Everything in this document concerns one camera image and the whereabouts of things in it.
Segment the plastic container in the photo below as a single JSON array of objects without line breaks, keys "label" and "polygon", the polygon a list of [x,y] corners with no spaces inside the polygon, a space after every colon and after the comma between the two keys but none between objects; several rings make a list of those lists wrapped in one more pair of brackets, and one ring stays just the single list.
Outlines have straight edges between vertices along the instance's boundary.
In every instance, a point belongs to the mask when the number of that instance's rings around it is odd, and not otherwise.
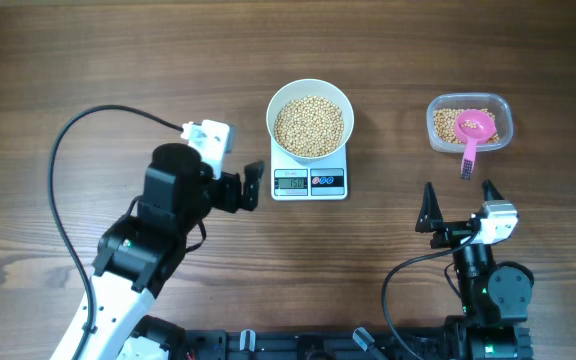
[{"label": "plastic container", "polygon": [[[330,101],[332,101],[335,105],[339,106],[341,110],[341,118],[344,121],[344,131],[341,134],[341,141],[337,148],[332,151],[330,154],[326,154],[324,156],[319,157],[305,157],[299,156],[291,153],[290,151],[284,149],[283,146],[279,145],[277,140],[275,139],[275,122],[277,122],[277,116],[281,109],[286,106],[291,100],[298,100],[305,98],[308,95],[313,96],[322,96]],[[330,156],[341,149],[346,142],[350,138],[350,134],[352,134],[352,128],[355,125],[355,113],[352,111],[352,106],[350,105],[350,101],[344,95],[344,93],[339,90],[335,85],[325,82],[323,80],[317,79],[302,79],[293,81],[288,85],[285,85],[277,93],[275,96],[272,97],[270,100],[270,104],[268,104],[268,110],[266,110],[266,126],[268,127],[268,133],[270,133],[270,137],[272,141],[277,144],[281,150],[286,152],[288,155],[296,159],[301,163],[307,163],[317,159],[323,159],[327,156]]]},{"label": "plastic container", "polygon": [[426,125],[430,146],[440,152],[463,153],[465,144],[452,144],[443,141],[435,130],[433,112],[442,109],[488,109],[495,115],[495,126],[499,134],[499,142],[494,144],[477,144],[477,151],[499,150],[510,143],[514,133],[512,114],[506,100],[499,95],[488,93],[446,94],[437,97],[428,105]]}]

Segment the digital reading on display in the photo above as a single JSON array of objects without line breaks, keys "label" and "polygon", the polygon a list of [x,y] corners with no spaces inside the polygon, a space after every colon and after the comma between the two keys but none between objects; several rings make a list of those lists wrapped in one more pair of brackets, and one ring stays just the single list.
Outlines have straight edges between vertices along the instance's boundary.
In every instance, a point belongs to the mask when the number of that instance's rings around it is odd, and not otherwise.
[{"label": "digital reading on display", "polygon": [[304,187],[304,179],[277,179],[280,189],[301,189]]}]

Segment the scale control panel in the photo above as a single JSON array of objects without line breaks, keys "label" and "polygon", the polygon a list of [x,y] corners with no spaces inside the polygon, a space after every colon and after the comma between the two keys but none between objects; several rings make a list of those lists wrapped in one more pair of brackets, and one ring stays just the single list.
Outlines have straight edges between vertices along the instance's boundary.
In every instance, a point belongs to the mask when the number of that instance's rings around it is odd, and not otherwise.
[{"label": "scale control panel", "polygon": [[273,197],[281,200],[338,200],[346,197],[346,177],[341,168],[277,169],[274,182]]}]

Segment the white scale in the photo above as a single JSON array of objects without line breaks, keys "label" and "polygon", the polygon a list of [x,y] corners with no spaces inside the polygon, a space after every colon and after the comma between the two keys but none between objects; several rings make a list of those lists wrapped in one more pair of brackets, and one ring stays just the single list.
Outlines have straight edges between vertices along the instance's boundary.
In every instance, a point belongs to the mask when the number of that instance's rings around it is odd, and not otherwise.
[{"label": "white scale", "polygon": [[278,201],[343,200],[348,196],[346,146],[323,159],[297,162],[271,141],[272,198]]}]

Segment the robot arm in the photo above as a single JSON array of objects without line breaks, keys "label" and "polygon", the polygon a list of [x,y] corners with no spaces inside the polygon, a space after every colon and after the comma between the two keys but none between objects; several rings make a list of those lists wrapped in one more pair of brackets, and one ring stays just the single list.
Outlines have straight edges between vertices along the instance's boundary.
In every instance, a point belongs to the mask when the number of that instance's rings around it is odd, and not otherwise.
[{"label": "robot arm", "polygon": [[[187,234],[199,225],[205,238],[201,220],[213,207],[234,213],[257,206],[264,164],[245,167],[242,194],[239,174],[221,172],[223,154],[232,142],[230,127],[206,121],[210,124],[206,128],[192,124],[186,129],[188,145],[172,143],[155,149],[143,195],[101,237],[91,276],[94,325],[81,359],[117,357],[186,253],[201,244],[187,247]],[[133,205],[136,216],[131,215]],[[73,357],[88,310],[84,296],[52,359]],[[168,351],[160,350],[167,359]]]}]

